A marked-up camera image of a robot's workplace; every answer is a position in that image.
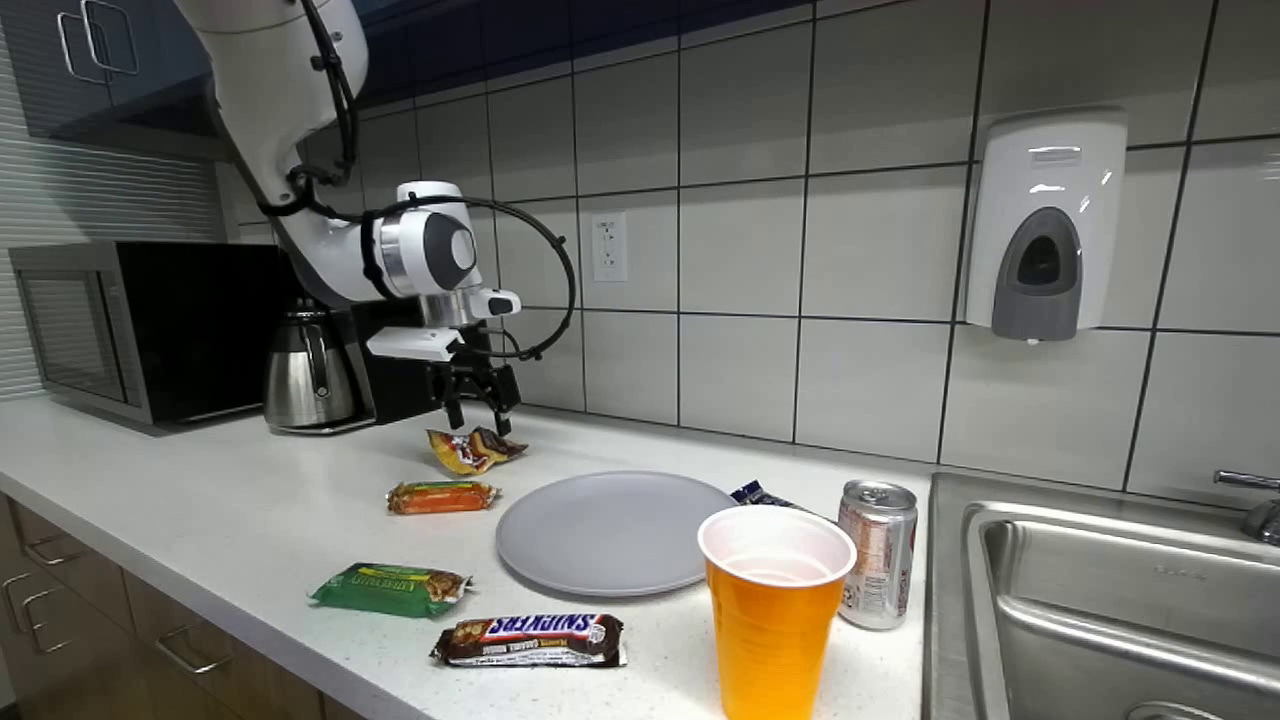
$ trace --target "stainless steel sink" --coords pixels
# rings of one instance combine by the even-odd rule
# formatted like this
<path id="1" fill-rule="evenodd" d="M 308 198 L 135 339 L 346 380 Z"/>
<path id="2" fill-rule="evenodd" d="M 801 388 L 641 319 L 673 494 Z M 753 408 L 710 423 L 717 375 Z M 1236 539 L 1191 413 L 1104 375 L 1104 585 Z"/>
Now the stainless steel sink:
<path id="1" fill-rule="evenodd" d="M 935 720 L 1276 720 L 1280 547 L 1241 512 L 941 476 Z"/>

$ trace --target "gray plate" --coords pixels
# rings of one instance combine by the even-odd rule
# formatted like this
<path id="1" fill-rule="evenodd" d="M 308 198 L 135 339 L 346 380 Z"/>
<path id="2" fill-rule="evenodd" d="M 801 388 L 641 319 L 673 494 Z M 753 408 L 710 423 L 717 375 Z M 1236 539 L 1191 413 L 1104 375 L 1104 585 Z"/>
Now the gray plate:
<path id="1" fill-rule="evenodd" d="M 730 494 L 693 476 L 571 476 L 508 507 L 498 555 L 556 597 L 659 597 L 704 580 L 696 528 L 730 503 Z"/>

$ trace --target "kettle handle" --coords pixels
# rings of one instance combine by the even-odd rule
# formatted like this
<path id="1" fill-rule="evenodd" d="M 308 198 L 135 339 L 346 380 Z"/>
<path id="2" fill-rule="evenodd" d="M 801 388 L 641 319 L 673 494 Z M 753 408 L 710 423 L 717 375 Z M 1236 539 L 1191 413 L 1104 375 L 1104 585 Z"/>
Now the kettle handle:
<path id="1" fill-rule="evenodd" d="M 306 345 L 308 345 L 313 388 L 318 388 L 321 395 L 330 395 L 323 323 L 321 323 L 321 319 L 306 329 Z"/>

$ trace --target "electric kettle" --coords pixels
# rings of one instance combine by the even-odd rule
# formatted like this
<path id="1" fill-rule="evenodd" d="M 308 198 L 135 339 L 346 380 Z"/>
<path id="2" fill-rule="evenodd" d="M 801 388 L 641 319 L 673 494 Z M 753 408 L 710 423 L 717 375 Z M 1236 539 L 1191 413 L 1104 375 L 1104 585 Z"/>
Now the electric kettle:
<path id="1" fill-rule="evenodd" d="M 355 384 L 331 318 L 297 302 L 272 339 L 268 430 L 282 436 L 330 432 L 355 419 Z"/>

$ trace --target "snack package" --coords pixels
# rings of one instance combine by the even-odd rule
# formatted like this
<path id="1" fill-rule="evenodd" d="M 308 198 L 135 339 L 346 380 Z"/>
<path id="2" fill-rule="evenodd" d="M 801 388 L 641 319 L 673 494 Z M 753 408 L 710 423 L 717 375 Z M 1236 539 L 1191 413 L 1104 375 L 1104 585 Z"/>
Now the snack package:
<path id="1" fill-rule="evenodd" d="M 479 482 L 431 482 L 431 483 L 398 483 L 390 494 L 392 517 L 431 517 L 431 512 L 483 512 L 500 502 L 500 489 Z"/>
<path id="2" fill-rule="evenodd" d="M 735 503 L 776 503 L 776 507 L 798 507 L 783 498 L 772 498 L 760 482 L 747 482 L 744 489 L 731 494 Z"/>
<path id="3" fill-rule="evenodd" d="M 469 597 L 471 580 L 440 568 L 354 565 L 313 593 L 321 609 L 384 617 L 444 617 Z"/>
<path id="4" fill-rule="evenodd" d="M 456 440 L 453 432 L 429 432 L 429 448 L 431 459 L 448 473 L 448 476 L 479 476 L 498 465 L 498 455 L 475 455 L 465 440 Z"/>
<path id="5" fill-rule="evenodd" d="M 429 448 L 448 476 L 479 476 L 530 451 L 530 445 L 513 445 L 490 430 L 471 430 L 469 436 L 429 432 Z"/>
<path id="6" fill-rule="evenodd" d="M 619 669 L 624 620 L 606 613 L 459 620 L 435 642 L 453 669 Z"/>

